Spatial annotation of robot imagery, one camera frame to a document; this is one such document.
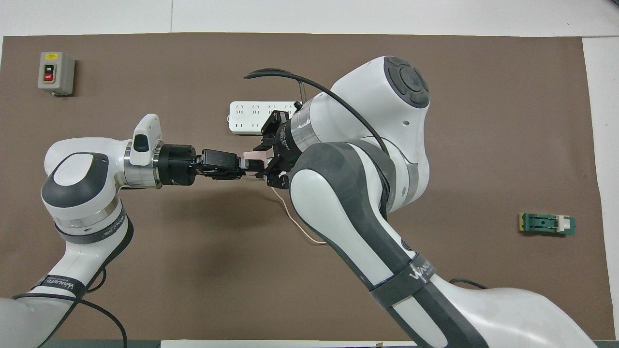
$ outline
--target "power strip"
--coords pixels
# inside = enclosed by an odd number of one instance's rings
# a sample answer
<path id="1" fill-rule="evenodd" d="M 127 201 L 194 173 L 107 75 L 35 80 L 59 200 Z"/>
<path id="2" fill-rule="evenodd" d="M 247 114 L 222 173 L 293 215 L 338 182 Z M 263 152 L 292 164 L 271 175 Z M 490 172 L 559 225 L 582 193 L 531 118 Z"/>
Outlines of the power strip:
<path id="1" fill-rule="evenodd" d="M 228 127 L 234 134 L 261 135 L 260 130 L 273 110 L 296 111 L 295 102 L 238 102 L 230 103 Z"/>

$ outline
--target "white floor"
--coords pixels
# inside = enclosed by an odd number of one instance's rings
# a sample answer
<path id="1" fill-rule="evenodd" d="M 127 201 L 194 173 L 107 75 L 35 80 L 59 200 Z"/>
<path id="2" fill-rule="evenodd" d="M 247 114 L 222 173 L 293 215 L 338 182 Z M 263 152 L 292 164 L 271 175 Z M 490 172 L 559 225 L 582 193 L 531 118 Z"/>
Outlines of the white floor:
<path id="1" fill-rule="evenodd" d="M 5 36 L 167 32 L 583 37 L 619 333 L 619 6 L 610 0 L 0 0 Z"/>

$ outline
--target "power socket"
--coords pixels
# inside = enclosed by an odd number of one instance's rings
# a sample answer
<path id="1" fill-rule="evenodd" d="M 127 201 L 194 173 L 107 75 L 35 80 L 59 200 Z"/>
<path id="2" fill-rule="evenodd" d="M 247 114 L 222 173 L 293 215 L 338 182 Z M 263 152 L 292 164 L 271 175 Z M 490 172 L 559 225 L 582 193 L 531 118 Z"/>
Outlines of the power socket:
<path id="1" fill-rule="evenodd" d="M 295 102 L 239 102 L 230 103 L 228 127 L 234 134 L 261 135 L 260 130 L 273 110 L 287 111 L 292 115 Z"/>

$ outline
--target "circular button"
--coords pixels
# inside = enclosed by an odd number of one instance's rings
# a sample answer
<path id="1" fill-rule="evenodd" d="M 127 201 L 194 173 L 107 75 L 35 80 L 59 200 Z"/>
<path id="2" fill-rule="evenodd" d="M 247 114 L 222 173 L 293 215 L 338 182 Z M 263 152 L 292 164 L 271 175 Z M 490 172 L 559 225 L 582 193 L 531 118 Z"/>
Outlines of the circular button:
<path id="1" fill-rule="evenodd" d="M 405 66 L 402 70 L 400 70 L 400 77 L 406 86 L 414 92 L 419 92 L 423 88 L 423 80 L 421 76 L 419 76 L 410 66 Z"/>

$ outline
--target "brown mat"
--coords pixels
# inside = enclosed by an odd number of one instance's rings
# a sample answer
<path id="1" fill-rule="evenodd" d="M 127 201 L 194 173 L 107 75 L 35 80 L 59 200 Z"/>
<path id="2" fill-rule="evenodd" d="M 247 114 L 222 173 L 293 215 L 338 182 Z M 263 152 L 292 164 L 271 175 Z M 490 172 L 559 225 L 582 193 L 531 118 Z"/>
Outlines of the brown mat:
<path id="1" fill-rule="evenodd" d="M 37 89 L 42 51 L 77 60 L 75 94 Z M 578 38 L 175 33 L 7 37 L 0 71 L 0 295 L 24 292 L 62 256 L 40 201 L 43 158 L 71 137 L 131 137 L 146 113 L 164 140 L 230 152 L 233 100 L 297 100 L 281 67 L 331 85 L 377 56 L 430 85 L 430 185 L 390 223 L 445 279 L 548 297 L 593 339 L 613 339 L 587 79 Z M 88 295 L 131 339 L 406 339 L 329 247 L 311 246 L 255 179 L 123 191 L 129 248 Z M 568 214 L 575 236 L 525 236 L 520 212 Z M 117 338 L 78 308 L 58 338 Z"/>

